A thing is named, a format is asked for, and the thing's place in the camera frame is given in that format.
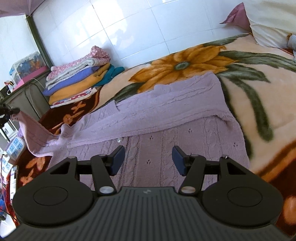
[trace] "pink fabric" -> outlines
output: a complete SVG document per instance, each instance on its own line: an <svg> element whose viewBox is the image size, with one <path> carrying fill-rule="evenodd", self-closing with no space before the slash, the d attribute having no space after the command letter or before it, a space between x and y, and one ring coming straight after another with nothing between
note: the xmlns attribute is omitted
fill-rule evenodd
<svg viewBox="0 0 296 241"><path fill-rule="evenodd" d="M44 0L0 0L0 17L31 15Z"/></svg>
<svg viewBox="0 0 296 241"><path fill-rule="evenodd" d="M81 63L83 60L85 60L87 58L98 58L98 59L103 58L103 59L107 59L107 62L109 62L110 59L111 59L109 54L105 50L101 49L98 46L93 46L91 48L91 52L88 55L84 56L83 58L75 60L75 61L73 61L73 62L71 62L69 64L60 65L60 66L53 66L51 68L52 72L48 75L48 77L46 79L51 80L51 79L57 77L65 69L68 69L70 67L73 67L73 66L77 65L77 64Z"/></svg>
<svg viewBox="0 0 296 241"><path fill-rule="evenodd" d="M226 20L220 24L224 24L224 23L232 23L247 31L250 31L250 32L252 31L243 2L237 5L228 15Z"/></svg>

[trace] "floral blanket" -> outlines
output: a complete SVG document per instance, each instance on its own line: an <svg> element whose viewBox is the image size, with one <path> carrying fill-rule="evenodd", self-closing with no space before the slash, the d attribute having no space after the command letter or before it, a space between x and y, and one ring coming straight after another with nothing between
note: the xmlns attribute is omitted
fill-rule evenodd
<svg viewBox="0 0 296 241"><path fill-rule="evenodd" d="M61 107L49 110L40 122L57 134L63 123L74 124L111 100L119 102L156 84L207 71L219 78L226 103L241 125L251 171L284 197L277 226L289 235L296 233L296 63L288 51L259 46L250 34L201 44L131 68L87 99L87 105L81 101L64 107L64 112ZM49 116L56 120L46 121ZM50 159L28 155L19 160L19 186L43 172Z"/></svg>

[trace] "pink canopy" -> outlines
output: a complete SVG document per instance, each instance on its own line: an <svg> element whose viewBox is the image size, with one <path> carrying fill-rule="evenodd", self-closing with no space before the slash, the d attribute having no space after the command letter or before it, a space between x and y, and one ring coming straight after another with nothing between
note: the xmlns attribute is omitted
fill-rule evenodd
<svg viewBox="0 0 296 241"><path fill-rule="evenodd" d="M31 15L44 0L0 0L0 17Z"/></svg>

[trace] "metal screw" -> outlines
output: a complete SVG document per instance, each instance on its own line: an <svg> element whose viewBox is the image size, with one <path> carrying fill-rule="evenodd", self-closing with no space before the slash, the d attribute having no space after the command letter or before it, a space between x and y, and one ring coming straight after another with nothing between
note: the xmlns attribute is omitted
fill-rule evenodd
<svg viewBox="0 0 296 241"><path fill-rule="evenodd" d="M114 192L114 188L110 186L103 186L99 189L100 193L110 194Z"/></svg>
<svg viewBox="0 0 296 241"><path fill-rule="evenodd" d="M195 188L191 186L185 186L181 188L181 192L185 194L195 193L195 191L196 191Z"/></svg>

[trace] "white tile wall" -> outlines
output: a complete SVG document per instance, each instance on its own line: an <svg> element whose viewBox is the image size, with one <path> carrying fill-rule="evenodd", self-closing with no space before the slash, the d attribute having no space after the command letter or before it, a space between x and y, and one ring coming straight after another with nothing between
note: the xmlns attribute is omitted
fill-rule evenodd
<svg viewBox="0 0 296 241"><path fill-rule="evenodd" d="M18 60L38 51L25 16L0 18L0 89Z"/></svg>
<svg viewBox="0 0 296 241"><path fill-rule="evenodd" d="M33 18L55 65L79 59L97 45L114 65L133 67L245 32L219 25L241 1L46 0Z"/></svg>

